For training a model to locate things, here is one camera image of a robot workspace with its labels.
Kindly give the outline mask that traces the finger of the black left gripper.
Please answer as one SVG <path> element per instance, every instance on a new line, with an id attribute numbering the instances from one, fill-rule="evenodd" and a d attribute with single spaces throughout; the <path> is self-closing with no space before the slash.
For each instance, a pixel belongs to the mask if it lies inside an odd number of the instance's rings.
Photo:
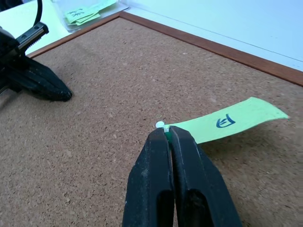
<path id="1" fill-rule="evenodd" d="M 35 96 L 72 96 L 65 83 L 47 66 L 22 56 L 17 83 Z"/>
<path id="2" fill-rule="evenodd" d="M 39 99 L 61 102 L 71 99 L 71 91 L 56 75 L 50 78 L 15 75 L 10 76 L 9 81 Z"/>

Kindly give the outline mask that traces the white pushpin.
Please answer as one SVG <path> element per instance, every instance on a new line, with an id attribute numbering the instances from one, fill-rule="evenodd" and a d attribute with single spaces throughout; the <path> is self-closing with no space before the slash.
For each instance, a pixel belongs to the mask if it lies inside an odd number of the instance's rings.
<path id="1" fill-rule="evenodd" d="M 158 122 L 156 122 L 155 127 L 156 127 L 157 129 L 163 129 L 163 131 L 164 131 L 165 133 L 168 133 L 168 132 L 169 132 L 169 125 L 166 125 L 165 122 L 163 122 L 163 121 L 158 121 Z"/>

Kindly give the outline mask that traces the green note with black writing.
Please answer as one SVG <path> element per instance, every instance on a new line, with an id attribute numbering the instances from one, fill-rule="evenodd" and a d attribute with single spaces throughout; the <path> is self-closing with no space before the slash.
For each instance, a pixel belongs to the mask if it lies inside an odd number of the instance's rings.
<path id="1" fill-rule="evenodd" d="M 80 26 L 86 22 L 89 22 L 93 19 L 100 17 L 100 14 L 97 10 L 82 7 L 82 8 L 66 11 L 64 12 L 64 16 L 69 25 Z"/>

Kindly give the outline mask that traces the clear plastic box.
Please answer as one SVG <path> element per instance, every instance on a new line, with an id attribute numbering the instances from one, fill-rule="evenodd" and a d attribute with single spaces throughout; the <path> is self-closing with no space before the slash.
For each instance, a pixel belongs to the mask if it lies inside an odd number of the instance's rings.
<path id="1" fill-rule="evenodd" d="M 53 20 L 56 23 L 58 23 L 58 25 L 61 26 L 68 33 L 74 33 L 96 22 L 99 22 L 100 20 L 105 19 L 115 13 L 128 9 L 128 6 L 125 3 L 123 3 L 122 0 L 116 0 L 115 4 L 99 11 L 100 17 L 78 26 L 78 25 L 69 25 L 64 16 L 64 12 L 82 8 L 82 7 L 89 8 L 90 6 L 99 3 L 100 0 L 50 0 L 50 2 L 54 9 Z"/>

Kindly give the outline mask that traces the cork board with wooden frame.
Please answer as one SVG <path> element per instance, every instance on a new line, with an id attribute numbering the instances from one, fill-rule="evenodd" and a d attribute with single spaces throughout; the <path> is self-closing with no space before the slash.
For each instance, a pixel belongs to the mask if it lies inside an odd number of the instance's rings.
<path id="1" fill-rule="evenodd" d="M 202 144 L 244 227 L 303 227 L 303 87 L 117 18 L 36 58 L 68 102 L 0 95 L 0 227 L 120 227 L 157 121 L 250 97 L 289 119 Z"/>

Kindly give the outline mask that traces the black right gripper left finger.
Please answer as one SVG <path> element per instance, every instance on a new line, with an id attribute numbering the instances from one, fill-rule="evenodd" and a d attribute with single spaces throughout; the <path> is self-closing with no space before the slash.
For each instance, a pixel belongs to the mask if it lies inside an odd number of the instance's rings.
<path id="1" fill-rule="evenodd" d="M 152 131 L 132 167 L 122 227 L 173 227 L 174 187 L 168 139 Z"/>

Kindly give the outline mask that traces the green note with blue writing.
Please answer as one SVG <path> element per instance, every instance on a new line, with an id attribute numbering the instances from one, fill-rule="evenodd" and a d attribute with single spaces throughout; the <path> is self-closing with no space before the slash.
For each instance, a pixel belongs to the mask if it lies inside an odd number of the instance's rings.
<path id="1" fill-rule="evenodd" d="M 204 143 L 240 133 L 261 123 L 288 119 L 288 115 L 272 104 L 255 97 L 236 103 L 211 114 L 164 126 L 187 130 L 196 143 Z"/>

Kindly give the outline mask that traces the plain green note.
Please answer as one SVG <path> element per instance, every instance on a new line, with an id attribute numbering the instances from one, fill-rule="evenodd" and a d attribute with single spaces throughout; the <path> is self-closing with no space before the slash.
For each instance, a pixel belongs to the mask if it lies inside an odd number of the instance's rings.
<path id="1" fill-rule="evenodd" d="M 113 4 L 116 3 L 116 0 L 100 0 L 99 3 L 96 3 L 89 7 L 89 11 L 91 12 L 99 12 Z"/>

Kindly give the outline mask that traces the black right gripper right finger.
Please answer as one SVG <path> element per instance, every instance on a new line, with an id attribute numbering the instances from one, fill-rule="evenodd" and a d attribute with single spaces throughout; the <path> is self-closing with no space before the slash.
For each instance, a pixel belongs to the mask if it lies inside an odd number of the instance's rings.
<path id="1" fill-rule="evenodd" d="M 217 167 L 188 131 L 169 133 L 178 227 L 242 227 Z"/>

